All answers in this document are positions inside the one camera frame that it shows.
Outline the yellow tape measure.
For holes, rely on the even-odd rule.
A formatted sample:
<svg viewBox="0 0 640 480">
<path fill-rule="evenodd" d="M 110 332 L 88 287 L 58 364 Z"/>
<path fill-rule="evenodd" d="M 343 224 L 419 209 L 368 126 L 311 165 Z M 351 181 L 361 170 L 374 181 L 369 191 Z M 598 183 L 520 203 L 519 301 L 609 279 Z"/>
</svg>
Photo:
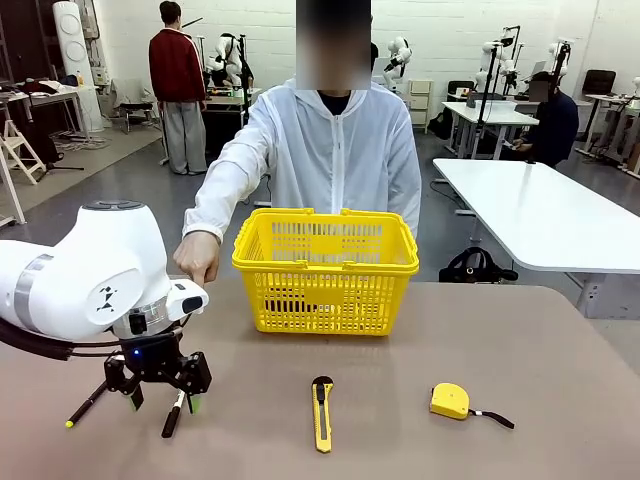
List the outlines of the yellow tape measure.
<svg viewBox="0 0 640 480">
<path fill-rule="evenodd" d="M 457 421 L 464 421 L 469 417 L 489 418 L 506 429 L 515 429 L 515 423 L 502 415 L 487 410 L 472 409 L 467 391 L 453 383 L 439 383 L 432 388 L 429 411 Z"/>
</svg>

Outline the black bag on floor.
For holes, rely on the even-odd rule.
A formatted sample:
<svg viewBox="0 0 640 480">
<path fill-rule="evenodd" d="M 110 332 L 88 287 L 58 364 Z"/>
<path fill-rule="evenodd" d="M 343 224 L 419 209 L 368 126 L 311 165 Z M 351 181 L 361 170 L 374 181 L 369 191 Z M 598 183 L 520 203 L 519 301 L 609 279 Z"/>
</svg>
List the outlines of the black bag on floor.
<svg viewBox="0 0 640 480">
<path fill-rule="evenodd" d="M 519 274 L 497 265 L 491 254 L 483 248 L 472 246 L 455 256 L 439 271 L 441 283 L 490 283 L 516 282 Z"/>
</svg>

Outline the white tower air conditioner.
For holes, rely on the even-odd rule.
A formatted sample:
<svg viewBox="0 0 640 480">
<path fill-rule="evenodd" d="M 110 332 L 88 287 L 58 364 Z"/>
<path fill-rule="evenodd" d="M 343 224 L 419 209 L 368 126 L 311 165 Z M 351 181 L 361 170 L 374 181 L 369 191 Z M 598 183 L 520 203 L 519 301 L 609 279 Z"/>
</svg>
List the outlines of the white tower air conditioner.
<svg viewBox="0 0 640 480">
<path fill-rule="evenodd" d="M 104 125 L 79 8 L 72 1 L 58 1 L 53 4 L 52 9 L 65 73 L 78 78 L 83 124 L 90 133 L 101 132 Z"/>
</svg>

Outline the yellow plastic shopping basket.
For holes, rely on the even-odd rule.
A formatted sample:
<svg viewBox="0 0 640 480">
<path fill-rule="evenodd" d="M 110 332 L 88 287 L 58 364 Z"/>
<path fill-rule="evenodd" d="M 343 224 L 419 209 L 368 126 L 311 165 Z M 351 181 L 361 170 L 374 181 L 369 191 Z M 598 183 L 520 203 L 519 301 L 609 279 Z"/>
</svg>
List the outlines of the yellow plastic shopping basket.
<svg viewBox="0 0 640 480">
<path fill-rule="evenodd" d="M 232 264 L 264 333 L 387 336 L 419 270 L 400 215 L 349 209 L 257 209 Z"/>
</svg>

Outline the black pen yellow tip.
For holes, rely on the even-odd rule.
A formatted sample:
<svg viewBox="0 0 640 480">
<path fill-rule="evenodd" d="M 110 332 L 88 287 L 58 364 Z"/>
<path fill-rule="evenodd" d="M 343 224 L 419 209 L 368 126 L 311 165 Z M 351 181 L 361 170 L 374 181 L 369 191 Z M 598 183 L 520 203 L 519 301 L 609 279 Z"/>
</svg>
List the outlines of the black pen yellow tip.
<svg viewBox="0 0 640 480">
<path fill-rule="evenodd" d="M 65 422 L 65 428 L 73 428 L 93 407 L 96 401 L 107 391 L 107 383 L 103 381 L 89 397 L 78 407 L 78 409 Z"/>
</svg>

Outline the large white table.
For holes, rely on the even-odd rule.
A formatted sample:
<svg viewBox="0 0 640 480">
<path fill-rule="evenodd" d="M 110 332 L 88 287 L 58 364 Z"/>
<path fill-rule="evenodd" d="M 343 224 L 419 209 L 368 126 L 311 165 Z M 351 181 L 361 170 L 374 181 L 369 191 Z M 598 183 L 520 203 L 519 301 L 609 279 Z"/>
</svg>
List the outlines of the large white table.
<svg viewBox="0 0 640 480">
<path fill-rule="evenodd" d="M 585 317 L 640 320 L 639 216 L 541 163 L 433 165 L 517 265 L 570 278 Z"/>
</svg>

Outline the black and white marker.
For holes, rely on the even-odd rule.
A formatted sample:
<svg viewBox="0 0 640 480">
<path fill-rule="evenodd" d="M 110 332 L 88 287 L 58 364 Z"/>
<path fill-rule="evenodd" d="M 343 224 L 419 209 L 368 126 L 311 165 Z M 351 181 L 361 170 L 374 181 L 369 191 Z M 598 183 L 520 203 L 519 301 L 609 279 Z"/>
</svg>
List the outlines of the black and white marker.
<svg viewBox="0 0 640 480">
<path fill-rule="evenodd" d="M 174 402 L 171 410 L 169 411 L 166 417 L 166 420 L 161 432 L 161 437 L 163 439 L 169 439 L 173 437 L 178 424 L 178 420 L 181 415 L 181 410 L 182 410 L 185 397 L 186 397 L 186 393 L 182 390 L 179 390 L 177 399 Z"/>
</svg>

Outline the person right forearm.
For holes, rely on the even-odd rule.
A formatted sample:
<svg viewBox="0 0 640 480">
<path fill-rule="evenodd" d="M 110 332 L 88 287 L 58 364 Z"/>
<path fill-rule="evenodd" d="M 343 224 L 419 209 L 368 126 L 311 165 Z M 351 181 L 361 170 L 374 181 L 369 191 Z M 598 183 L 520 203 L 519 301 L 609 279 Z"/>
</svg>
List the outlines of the person right forearm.
<svg viewBox="0 0 640 480">
<path fill-rule="evenodd" d="M 246 171 L 237 162 L 212 164 L 196 193 L 195 205 L 185 211 L 182 237 L 204 232 L 221 243 L 237 204 L 257 188 L 259 180 L 259 170 Z"/>
</svg>

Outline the person in red jacket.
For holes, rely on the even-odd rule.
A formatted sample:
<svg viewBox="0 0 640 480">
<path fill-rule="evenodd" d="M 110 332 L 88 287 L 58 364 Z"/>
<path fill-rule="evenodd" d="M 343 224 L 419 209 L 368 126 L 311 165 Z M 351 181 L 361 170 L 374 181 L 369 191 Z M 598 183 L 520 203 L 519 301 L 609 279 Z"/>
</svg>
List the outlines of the person in red jacket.
<svg viewBox="0 0 640 480">
<path fill-rule="evenodd" d="M 181 30 L 181 8 L 163 0 L 164 27 L 149 42 L 153 94 L 162 113 L 169 166 L 178 175 L 206 172 L 206 130 L 202 118 L 205 86 L 192 38 Z"/>
</svg>

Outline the white wooden step ladder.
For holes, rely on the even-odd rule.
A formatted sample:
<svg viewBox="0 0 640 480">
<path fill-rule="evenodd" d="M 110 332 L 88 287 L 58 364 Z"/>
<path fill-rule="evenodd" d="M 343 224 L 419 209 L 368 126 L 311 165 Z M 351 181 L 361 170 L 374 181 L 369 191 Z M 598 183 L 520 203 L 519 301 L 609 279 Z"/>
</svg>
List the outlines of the white wooden step ladder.
<svg viewBox="0 0 640 480">
<path fill-rule="evenodd" d="M 0 152 L 6 155 L 8 167 L 21 171 L 32 185 L 46 173 L 45 164 L 12 120 L 5 121 L 0 133 Z"/>
</svg>

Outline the seated person in dark clothes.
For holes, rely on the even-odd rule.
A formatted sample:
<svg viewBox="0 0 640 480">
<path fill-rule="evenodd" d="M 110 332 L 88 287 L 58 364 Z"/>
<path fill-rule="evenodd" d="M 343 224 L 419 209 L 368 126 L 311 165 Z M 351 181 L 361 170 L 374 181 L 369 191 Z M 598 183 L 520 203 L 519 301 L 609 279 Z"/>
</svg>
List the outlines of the seated person in dark clothes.
<svg viewBox="0 0 640 480">
<path fill-rule="evenodd" d="M 538 102 L 538 124 L 514 141 L 514 159 L 542 163 L 555 169 L 571 154 L 579 128 L 578 107 L 547 71 L 538 72 L 531 78 L 529 92 L 530 99 Z"/>
</svg>

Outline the person in white hoodie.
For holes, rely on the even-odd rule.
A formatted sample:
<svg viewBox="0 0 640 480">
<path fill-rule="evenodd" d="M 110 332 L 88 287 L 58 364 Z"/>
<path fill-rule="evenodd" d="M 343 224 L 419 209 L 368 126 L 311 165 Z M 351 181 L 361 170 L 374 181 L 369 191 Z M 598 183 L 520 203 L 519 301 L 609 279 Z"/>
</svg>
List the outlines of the person in white hoodie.
<svg viewBox="0 0 640 480">
<path fill-rule="evenodd" d="M 370 0 L 298 0 L 294 78 L 258 97 L 212 164 L 259 170 L 257 187 L 269 176 L 276 208 L 391 212 L 416 230 L 414 133 L 403 101 L 371 78 L 370 13 Z"/>
</svg>

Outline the person right hand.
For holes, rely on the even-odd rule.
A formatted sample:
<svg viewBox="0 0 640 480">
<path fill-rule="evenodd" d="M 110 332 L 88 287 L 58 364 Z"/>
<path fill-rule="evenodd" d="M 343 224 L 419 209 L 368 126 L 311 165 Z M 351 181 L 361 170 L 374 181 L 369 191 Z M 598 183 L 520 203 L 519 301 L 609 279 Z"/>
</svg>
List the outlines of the person right hand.
<svg viewBox="0 0 640 480">
<path fill-rule="evenodd" d="M 182 239 L 173 259 L 183 273 L 203 287 L 216 279 L 219 255 L 220 241 L 217 236 L 209 232 L 194 231 Z"/>
</svg>

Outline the white background desk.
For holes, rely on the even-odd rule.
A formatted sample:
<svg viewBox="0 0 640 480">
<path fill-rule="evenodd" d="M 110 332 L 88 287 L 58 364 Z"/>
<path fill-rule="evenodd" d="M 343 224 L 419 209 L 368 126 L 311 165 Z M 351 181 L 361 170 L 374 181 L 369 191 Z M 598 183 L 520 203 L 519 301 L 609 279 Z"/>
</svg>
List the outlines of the white background desk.
<svg viewBox="0 0 640 480">
<path fill-rule="evenodd" d="M 445 148 L 459 159 L 499 160 L 504 144 L 513 139 L 516 129 L 539 124 L 533 116 L 518 112 L 517 104 L 512 101 L 480 101 L 476 107 L 465 102 L 443 102 L 442 106 L 452 115 L 450 137 Z M 485 134 L 496 139 L 492 155 L 478 152 Z"/>
</svg>

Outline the white drawer cabinet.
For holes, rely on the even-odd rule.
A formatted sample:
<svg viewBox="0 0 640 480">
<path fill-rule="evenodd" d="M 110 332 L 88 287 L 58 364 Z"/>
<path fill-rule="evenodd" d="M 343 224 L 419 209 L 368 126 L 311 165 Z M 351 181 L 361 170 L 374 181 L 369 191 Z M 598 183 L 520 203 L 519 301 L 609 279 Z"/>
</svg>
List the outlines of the white drawer cabinet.
<svg viewBox="0 0 640 480">
<path fill-rule="evenodd" d="M 427 132 L 430 122 L 429 110 L 432 92 L 432 80 L 411 79 L 409 81 L 407 102 L 414 129 L 421 129 L 423 132 Z"/>
</svg>

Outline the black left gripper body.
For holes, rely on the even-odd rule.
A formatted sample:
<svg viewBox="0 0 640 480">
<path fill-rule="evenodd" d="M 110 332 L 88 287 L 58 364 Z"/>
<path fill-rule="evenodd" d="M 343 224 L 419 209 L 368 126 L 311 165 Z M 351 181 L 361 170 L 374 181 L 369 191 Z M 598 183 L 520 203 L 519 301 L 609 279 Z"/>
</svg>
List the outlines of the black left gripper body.
<svg viewBox="0 0 640 480">
<path fill-rule="evenodd" d="M 125 358 L 125 375 L 140 376 L 141 382 L 171 383 L 169 375 L 176 371 L 182 333 L 163 333 L 154 336 L 120 340 Z"/>
</svg>

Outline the yellow utility knife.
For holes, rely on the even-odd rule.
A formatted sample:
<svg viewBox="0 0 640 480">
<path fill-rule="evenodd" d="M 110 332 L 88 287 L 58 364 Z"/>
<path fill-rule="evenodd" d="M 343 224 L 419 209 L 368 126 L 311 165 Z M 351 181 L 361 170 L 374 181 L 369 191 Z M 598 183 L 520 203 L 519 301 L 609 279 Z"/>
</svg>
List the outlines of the yellow utility knife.
<svg viewBox="0 0 640 480">
<path fill-rule="evenodd" d="M 326 454 L 332 450 L 329 394 L 334 382 L 329 376 L 316 377 L 312 382 L 312 407 L 316 450 Z"/>
</svg>

